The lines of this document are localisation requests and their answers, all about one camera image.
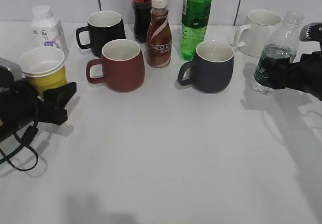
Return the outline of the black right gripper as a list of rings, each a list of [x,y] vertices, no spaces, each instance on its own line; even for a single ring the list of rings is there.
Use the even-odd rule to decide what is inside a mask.
[[[301,28],[299,40],[316,41],[322,47],[322,23],[310,23]],[[303,54],[299,62],[290,58],[266,59],[268,82],[273,89],[291,88],[311,94],[321,101],[321,53]]]

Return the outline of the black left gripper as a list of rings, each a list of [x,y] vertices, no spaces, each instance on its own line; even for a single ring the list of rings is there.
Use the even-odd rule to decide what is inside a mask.
[[[65,107],[76,93],[76,83],[49,89],[43,99],[23,77],[21,67],[1,58],[1,141],[14,135],[20,143],[31,143],[39,121],[62,125],[67,119]]]

